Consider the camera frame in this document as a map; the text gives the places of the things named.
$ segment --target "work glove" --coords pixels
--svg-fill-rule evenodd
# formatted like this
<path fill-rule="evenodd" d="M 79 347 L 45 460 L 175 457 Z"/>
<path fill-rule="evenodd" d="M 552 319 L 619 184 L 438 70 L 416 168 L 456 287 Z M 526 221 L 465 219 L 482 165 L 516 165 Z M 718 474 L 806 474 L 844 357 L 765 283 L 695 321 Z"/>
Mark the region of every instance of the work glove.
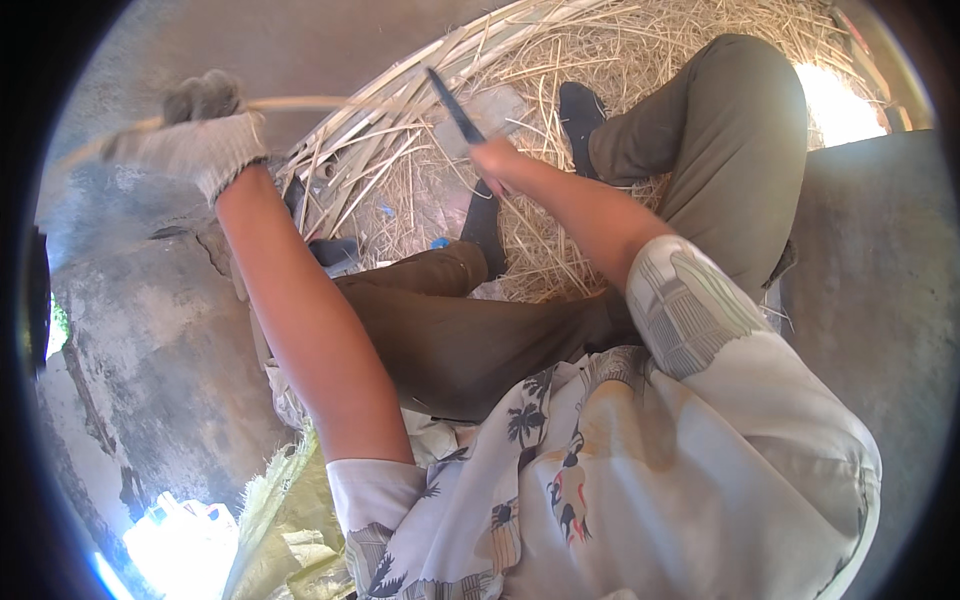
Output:
<path fill-rule="evenodd" d="M 263 120 L 246 111 L 237 80 L 213 69 L 164 94 L 160 129 L 117 133 L 105 141 L 100 158 L 191 181 L 213 208 L 241 171 L 266 159 Z"/>

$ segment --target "forearm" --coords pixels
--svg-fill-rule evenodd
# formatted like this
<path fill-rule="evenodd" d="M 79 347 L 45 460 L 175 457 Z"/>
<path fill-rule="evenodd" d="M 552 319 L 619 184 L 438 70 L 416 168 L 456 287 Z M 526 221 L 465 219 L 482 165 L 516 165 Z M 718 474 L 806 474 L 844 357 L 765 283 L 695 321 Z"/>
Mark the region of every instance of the forearm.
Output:
<path fill-rule="evenodd" d="M 266 169 L 245 169 L 215 208 L 264 335 L 314 418 L 326 460 L 413 463 L 393 382 Z"/>
<path fill-rule="evenodd" d="M 527 156 L 511 161 L 497 176 L 546 208 L 621 293 L 640 249 L 653 238 L 674 232 L 620 190 Z"/>

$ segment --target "pants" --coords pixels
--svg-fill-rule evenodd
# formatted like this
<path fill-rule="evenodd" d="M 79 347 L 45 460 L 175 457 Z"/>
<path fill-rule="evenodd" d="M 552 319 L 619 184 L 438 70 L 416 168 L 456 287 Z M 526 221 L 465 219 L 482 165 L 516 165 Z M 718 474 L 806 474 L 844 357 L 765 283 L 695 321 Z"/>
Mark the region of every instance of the pants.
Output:
<path fill-rule="evenodd" d="M 806 104 L 793 68 L 749 36 L 716 38 L 663 88 L 590 136 L 607 182 L 673 172 L 660 216 L 755 299 L 793 224 Z M 464 298 L 487 275 L 457 242 L 335 281 L 359 315 L 404 408 L 480 421 L 518 381 L 584 349 L 636 343 L 613 288 L 525 304 Z"/>

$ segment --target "knife blade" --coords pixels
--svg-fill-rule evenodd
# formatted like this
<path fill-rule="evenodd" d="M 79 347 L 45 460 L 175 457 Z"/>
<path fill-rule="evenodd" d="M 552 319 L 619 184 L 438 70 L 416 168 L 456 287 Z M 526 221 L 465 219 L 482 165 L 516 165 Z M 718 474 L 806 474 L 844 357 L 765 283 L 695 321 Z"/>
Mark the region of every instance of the knife blade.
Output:
<path fill-rule="evenodd" d="M 486 142 L 487 138 L 473 125 L 473 122 L 470 121 L 464 112 L 463 107 L 461 107 L 460 103 L 453 97 L 450 90 L 446 88 L 444 81 L 440 79 L 437 72 L 427 67 L 426 74 L 430 78 L 430 83 L 433 84 L 433 88 L 437 91 L 437 95 L 440 96 L 440 101 L 444 104 L 450 116 L 453 117 L 453 122 L 457 124 L 460 133 L 464 135 L 467 144 L 482 144 Z"/>

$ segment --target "shirt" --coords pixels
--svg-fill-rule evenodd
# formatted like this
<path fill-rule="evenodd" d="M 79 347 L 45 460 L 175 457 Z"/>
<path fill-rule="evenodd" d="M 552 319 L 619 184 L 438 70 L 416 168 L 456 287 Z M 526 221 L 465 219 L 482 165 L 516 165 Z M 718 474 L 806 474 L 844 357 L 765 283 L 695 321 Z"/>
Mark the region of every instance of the shirt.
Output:
<path fill-rule="evenodd" d="M 879 514 L 866 427 L 683 238 L 626 301 L 645 347 L 518 382 L 436 465 L 327 466 L 361 598 L 842 595 Z"/>

